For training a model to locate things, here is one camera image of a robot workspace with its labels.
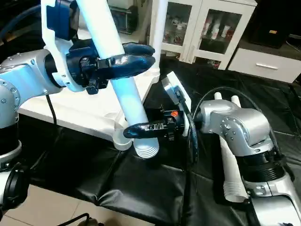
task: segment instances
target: drawer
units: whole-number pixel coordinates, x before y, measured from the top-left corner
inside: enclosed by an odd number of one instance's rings
[[[292,83],[301,73],[301,61],[239,48],[229,70]]]

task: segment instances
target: white mounting bracket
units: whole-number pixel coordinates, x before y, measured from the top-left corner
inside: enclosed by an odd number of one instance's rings
[[[84,88],[78,85],[71,77],[67,66],[66,55],[69,53],[73,42],[56,38],[55,31],[48,29],[47,6],[54,7],[55,0],[41,0],[42,37],[46,44],[44,48],[51,53],[57,68],[57,72],[52,73],[52,75],[60,86],[66,86],[73,92],[83,91]]]

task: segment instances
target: tiled floor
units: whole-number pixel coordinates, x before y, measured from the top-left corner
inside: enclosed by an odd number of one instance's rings
[[[106,226],[152,226],[153,224],[36,186],[30,186],[26,201],[9,210],[0,226],[57,226],[89,213]]]

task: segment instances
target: white plastic pipe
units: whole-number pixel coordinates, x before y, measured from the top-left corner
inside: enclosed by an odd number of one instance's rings
[[[214,94],[216,100],[222,99],[221,93]],[[239,98],[232,97],[232,102],[240,107]],[[224,168],[224,195],[225,199],[230,202],[243,202],[248,198],[245,186],[241,180],[237,161],[232,151],[229,149],[227,142],[220,137],[221,150],[222,150],[222,164]]]
[[[160,57],[161,57],[161,49],[162,49],[162,40],[164,36],[164,28],[167,14],[167,6],[168,0],[153,0],[153,8],[152,12],[156,13],[155,18],[155,28],[153,32],[152,42],[150,45],[156,50],[153,57],[155,57],[156,62],[151,67],[151,73],[160,74]]]
[[[77,0],[77,3],[99,57],[106,59],[114,55],[124,54],[107,1]],[[131,126],[136,123],[148,122],[133,77],[111,80],[111,84],[128,124]],[[134,140],[134,147],[140,157],[151,158],[157,154],[159,143],[157,138],[136,139]]]

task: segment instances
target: black leather mat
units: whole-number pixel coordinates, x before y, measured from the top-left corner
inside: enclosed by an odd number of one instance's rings
[[[172,70],[190,95],[193,109],[207,91],[218,86],[230,86],[249,95],[270,121],[295,173],[296,187],[301,187],[301,89],[294,87],[295,94],[286,83],[173,60],[161,62],[161,77]],[[222,95],[232,96],[229,92]],[[246,100],[240,100],[242,107],[250,107]],[[144,105],[161,104],[166,110],[174,108],[159,82],[150,89]],[[108,141],[71,129],[60,128],[55,143],[52,133],[50,123],[21,115],[23,157],[28,164],[45,149],[51,150],[32,175],[35,185],[158,225],[247,225],[243,207],[233,206],[223,197],[216,135],[199,135],[199,162],[188,172],[184,139],[175,143],[160,140],[159,154],[143,160],[133,148],[119,152]]]

